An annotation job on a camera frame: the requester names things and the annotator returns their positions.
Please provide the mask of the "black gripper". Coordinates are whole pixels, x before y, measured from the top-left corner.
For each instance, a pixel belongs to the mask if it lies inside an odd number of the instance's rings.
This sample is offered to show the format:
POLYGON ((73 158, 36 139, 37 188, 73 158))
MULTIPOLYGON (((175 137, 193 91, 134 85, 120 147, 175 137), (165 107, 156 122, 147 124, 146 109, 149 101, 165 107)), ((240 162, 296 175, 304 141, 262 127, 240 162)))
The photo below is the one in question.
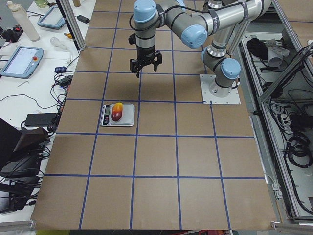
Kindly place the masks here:
POLYGON ((130 71, 136 73, 136 77, 139 78, 139 72, 150 64, 154 66, 154 71, 157 72, 157 68, 162 64, 162 54, 160 51, 155 51, 155 46, 149 48, 136 47, 137 58, 130 59, 130 71))

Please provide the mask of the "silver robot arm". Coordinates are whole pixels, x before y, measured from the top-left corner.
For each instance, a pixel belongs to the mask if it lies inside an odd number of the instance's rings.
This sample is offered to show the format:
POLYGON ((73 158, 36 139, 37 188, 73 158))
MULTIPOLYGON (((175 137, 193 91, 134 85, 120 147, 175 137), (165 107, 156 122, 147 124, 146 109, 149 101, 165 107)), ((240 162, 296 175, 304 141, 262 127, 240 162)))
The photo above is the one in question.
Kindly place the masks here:
POLYGON ((129 43, 135 44, 137 58, 130 60, 130 71, 136 75, 150 64, 154 70, 162 63, 160 51, 155 50, 155 32, 166 25, 182 43, 191 49, 200 48, 211 35, 226 35, 227 30, 263 15, 269 0, 237 0, 220 8, 204 8, 188 15, 187 7, 180 0, 137 0, 129 25, 134 31, 129 43))

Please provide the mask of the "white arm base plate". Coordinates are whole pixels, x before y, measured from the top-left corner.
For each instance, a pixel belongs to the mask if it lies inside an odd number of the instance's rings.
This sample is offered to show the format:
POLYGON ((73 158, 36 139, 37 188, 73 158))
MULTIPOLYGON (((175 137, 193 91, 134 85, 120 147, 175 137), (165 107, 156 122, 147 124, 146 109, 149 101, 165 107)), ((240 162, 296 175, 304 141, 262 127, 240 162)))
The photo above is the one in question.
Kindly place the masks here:
POLYGON ((219 87, 215 81, 215 75, 201 74, 200 84, 203 104, 213 105, 241 105, 240 96, 236 83, 229 88, 219 87))

